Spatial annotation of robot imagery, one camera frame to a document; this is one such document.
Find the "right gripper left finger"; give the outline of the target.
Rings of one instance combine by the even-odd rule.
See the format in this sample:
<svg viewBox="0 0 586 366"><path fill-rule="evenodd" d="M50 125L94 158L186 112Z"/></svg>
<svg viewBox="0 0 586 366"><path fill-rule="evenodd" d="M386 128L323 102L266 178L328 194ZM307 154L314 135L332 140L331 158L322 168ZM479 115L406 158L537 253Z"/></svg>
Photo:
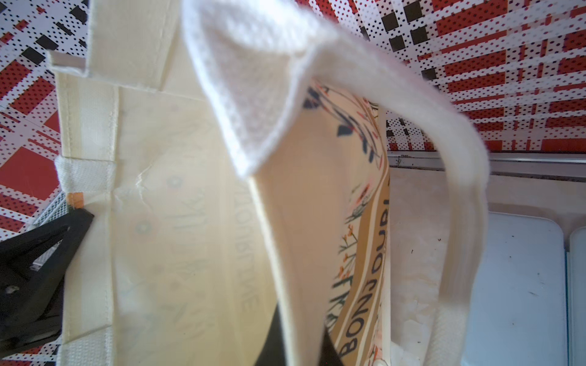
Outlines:
<svg viewBox="0 0 586 366"><path fill-rule="evenodd" d="M285 345L282 335L282 322L279 305L276 305L265 343L254 365L286 366Z"/></svg>

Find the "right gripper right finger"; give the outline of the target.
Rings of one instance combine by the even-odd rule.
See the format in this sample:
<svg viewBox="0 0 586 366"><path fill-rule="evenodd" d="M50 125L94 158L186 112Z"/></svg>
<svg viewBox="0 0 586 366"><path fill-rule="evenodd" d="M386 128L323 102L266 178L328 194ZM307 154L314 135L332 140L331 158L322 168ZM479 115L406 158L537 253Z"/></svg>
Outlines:
<svg viewBox="0 0 586 366"><path fill-rule="evenodd" d="M340 356L337 353L337 350L332 343L331 337L327 331L324 330L323 340L321 344L321 351L320 351L320 366L343 366L343 362L340 359Z"/></svg>

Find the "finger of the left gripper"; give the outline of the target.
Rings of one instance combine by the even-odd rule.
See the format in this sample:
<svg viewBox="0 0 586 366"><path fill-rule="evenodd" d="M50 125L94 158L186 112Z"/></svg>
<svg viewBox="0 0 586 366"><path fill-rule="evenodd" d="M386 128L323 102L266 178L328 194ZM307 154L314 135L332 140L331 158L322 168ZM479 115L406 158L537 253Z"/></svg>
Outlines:
<svg viewBox="0 0 586 366"><path fill-rule="evenodd" d="M64 278L94 220L85 209L1 243L1 356L59 338Z"/></svg>

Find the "teal lid white pencil case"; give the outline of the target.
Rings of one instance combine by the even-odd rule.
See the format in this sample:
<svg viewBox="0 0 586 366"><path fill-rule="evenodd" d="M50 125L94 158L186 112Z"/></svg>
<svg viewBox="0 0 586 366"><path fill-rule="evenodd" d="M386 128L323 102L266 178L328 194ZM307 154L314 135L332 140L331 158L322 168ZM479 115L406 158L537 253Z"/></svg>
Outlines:
<svg viewBox="0 0 586 366"><path fill-rule="evenodd" d="M566 255L553 221L490 213L463 365L566 365Z"/></svg>

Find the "cream floral canvas bag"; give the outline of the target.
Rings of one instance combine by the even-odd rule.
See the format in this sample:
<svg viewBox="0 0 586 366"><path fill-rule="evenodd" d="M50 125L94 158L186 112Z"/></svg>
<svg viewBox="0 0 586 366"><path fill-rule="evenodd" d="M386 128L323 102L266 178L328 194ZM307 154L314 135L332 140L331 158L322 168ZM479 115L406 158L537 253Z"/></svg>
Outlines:
<svg viewBox="0 0 586 366"><path fill-rule="evenodd" d="M485 244L488 157L406 65L292 1L93 1L51 52L61 188L95 219L65 277L59 365L458 365ZM431 139L450 234L424 355L391 339L381 111Z"/></svg>

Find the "white grey pencil case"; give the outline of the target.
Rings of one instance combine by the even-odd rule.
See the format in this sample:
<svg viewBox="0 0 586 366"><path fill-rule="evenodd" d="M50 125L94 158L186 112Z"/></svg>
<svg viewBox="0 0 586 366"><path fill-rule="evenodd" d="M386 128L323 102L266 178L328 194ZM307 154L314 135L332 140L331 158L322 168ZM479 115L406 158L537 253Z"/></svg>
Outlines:
<svg viewBox="0 0 586 366"><path fill-rule="evenodd" d="M566 253L569 365L585 363L585 227L569 237Z"/></svg>

